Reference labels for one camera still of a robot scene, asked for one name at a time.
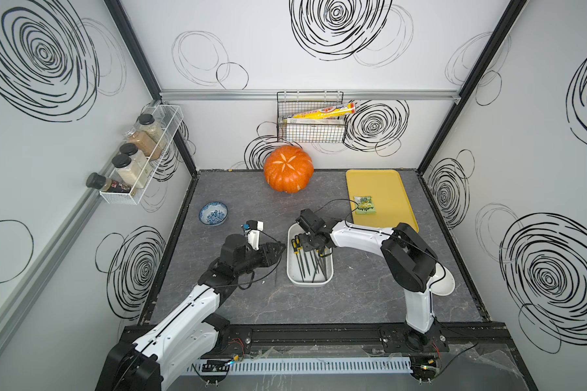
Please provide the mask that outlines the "white storage box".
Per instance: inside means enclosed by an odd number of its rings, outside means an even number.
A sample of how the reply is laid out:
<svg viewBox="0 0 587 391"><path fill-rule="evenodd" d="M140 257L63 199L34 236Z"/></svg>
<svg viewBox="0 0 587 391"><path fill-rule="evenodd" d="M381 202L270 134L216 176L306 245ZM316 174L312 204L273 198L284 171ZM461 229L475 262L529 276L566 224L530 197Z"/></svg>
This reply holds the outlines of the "white storage box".
<svg viewBox="0 0 587 391"><path fill-rule="evenodd" d="M306 256L306 259L308 260L308 266L309 266L310 270L309 270L309 275L307 277L307 280L306 281L301 280L301 275L299 272L296 257L293 252L294 250L293 250L293 247L291 244L291 240L293 238L295 238L296 235L299 235L300 240L302 242L302 246L303 246L303 233L305 233L305 232L304 232L303 228L301 228L301 226L298 225L298 223L293 224L288 230L287 241L286 241L286 250L285 250L287 276L288 276L291 283L293 283L294 285L299 286L299 287L313 288L313 287L325 286L334 277L333 256L330 253L329 249L323 250L324 254L326 255L328 280L321 281L321 282L319 282L318 280L312 281L312 277L314 275L314 267L311 262L311 254L310 254L310 252L307 252L304 249L303 249L303 253Z"/></svg>

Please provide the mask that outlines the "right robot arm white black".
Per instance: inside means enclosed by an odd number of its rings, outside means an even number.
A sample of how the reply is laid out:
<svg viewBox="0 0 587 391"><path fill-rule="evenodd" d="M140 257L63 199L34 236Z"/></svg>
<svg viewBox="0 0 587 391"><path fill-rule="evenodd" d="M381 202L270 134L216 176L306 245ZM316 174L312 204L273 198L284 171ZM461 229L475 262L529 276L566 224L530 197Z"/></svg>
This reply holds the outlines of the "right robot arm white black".
<svg viewBox="0 0 587 391"><path fill-rule="evenodd" d="M435 322L433 296L449 296L456 282L409 224L360 226L346 220L324 220L310 209L302 210L296 223L303 230L305 249L347 248L382 257L394 281L404 290L406 324L422 336L430 332Z"/></svg>

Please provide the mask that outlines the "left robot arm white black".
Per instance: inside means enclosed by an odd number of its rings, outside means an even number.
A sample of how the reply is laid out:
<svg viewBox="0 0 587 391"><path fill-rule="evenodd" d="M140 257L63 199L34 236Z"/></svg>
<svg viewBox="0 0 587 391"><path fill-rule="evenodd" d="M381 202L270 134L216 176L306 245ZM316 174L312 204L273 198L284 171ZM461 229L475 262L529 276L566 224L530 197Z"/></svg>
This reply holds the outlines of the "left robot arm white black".
<svg viewBox="0 0 587 391"><path fill-rule="evenodd" d="M229 322L216 314L239 287L239 277L258 268L277 268L286 245L272 240L253 246L247 236L225 239L186 299L143 336L121 340L104 362L97 390L167 390L216 347Z"/></svg>

